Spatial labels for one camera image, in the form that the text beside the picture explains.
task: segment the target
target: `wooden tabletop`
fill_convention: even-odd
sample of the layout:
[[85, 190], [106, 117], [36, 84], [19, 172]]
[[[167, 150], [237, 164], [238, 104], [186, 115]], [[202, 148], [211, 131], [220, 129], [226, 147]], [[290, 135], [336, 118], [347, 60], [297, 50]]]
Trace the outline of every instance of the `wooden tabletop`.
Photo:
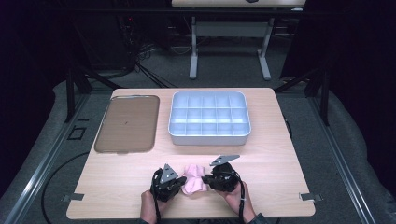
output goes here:
[[172, 0], [173, 7], [303, 7], [305, 0]]
[[[157, 95], [160, 109], [154, 148], [144, 153], [98, 153], [92, 147], [75, 193], [82, 201], [72, 201], [67, 210], [71, 219], [139, 218], [140, 194], [149, 189], [153, 173], [168, 163], [179, 176], [184, 167], [198, 164], [210, 174], [218, 155], [240, 155], [231, 161], [247, 182], [255, 211], [267, 217], [308, 217], [315, 213], [312, 202], [302, 201], [308, 193], [300, 163], [271, 89], [188, 89], [241, 91], [247, 99], [251, 133], [243, 146], [176, 146], [168, 132], [172, 97], [183, 89], [121, 89], [117, 95]], [[191, 196], [182, 191], [163, 218], [236, 217], [213, 190]]]

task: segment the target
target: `table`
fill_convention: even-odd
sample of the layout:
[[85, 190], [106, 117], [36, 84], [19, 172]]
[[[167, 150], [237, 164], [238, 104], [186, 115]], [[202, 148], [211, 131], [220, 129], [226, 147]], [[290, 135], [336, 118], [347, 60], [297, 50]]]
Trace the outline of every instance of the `table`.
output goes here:
[[[176, 146], [168, 133], [172, 96], [183, 89], [119, 89], [112, 96], [152, 95], [160, 98], [160, 109], [154, 148], [146, 153], [98, 153], [92, 147], [76, 194], [67, 209], [71, 219], [138, 218], [140, 194], [149, 189], [153, 173], [168, 163], [179, 175], [184, 167], [199, 164], [209, 174], [218, 155], [240, 155], [231, 161], [236, 172], [249, 186], [256, 212], [267, 217], [308, 217], [315, 213], [310, 201], [302, 201], [300, 193], [308, 193], [304, 174], [283, 120], [275, 93], [271, 89], [184, 89], [241, 91], [247, 99], [251, 134], [243, 146], [208, 147]], [[182, 191], [163, 214], [163, 218], [236, 217], [227, 203], [213, 190], [191, 196]]]
[[[245, 0], [172, 0], [172, 7], [259, 7], [259, 8], [294, 8], [303, 7], [305, 0], [259, 0], [249, 3]], [[262, 48], [257, 50], [262, 76], [271, 80], [271, 74], [265, 59], [265, 53], [274, 26], [274, 19], [268, 22], [207, 22], [191, 20], [191, 66], [190, 78], [196, 79], [198, 67], [197, 36], [248, 36], [263, 37]]]

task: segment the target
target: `person's left hand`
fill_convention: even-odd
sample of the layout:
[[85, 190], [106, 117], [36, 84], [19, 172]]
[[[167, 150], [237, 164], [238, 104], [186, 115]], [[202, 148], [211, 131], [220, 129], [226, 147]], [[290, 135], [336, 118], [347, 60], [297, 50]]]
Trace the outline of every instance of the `person's left hand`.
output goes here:
[[[147, 221], [149, 224], [156, 223], [157, 214], [155, 211], [155, 203], [151, 192], [149, 190], [146, 190], [145, 192], [142, 193], [141, 197], [142, 197], [142, 204], [140, 208], [140, 218]], [[166, 207], [171, 201], [172, 199], [164, 203], [157, 200], [158, 210], [160, 210], [161, 216], [163, 215], [163, 212], [165, 211]]]

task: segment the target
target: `storage box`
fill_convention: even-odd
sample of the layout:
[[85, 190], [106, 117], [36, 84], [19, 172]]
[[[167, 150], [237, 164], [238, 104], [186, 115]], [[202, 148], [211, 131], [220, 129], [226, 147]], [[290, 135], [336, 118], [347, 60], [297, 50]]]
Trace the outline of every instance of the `storage box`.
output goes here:
[[175, 145], [244, 145], [250, 134], [240, 91], [178, 91], [172, 99], [169, 133]]

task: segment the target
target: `pink cloth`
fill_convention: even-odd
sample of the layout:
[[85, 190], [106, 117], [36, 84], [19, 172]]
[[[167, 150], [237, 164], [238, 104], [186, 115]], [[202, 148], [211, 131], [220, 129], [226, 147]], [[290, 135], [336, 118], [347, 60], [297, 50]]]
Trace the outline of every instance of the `pink cloth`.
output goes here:
[[183, 176], [187, 177], [186, 183], [181, 187], [187, 195], [193, 194], [195, 191], [207, 191], [207, 186], [202, 180], [205, 175], [205, 167], [190, 164], [184, 168]]

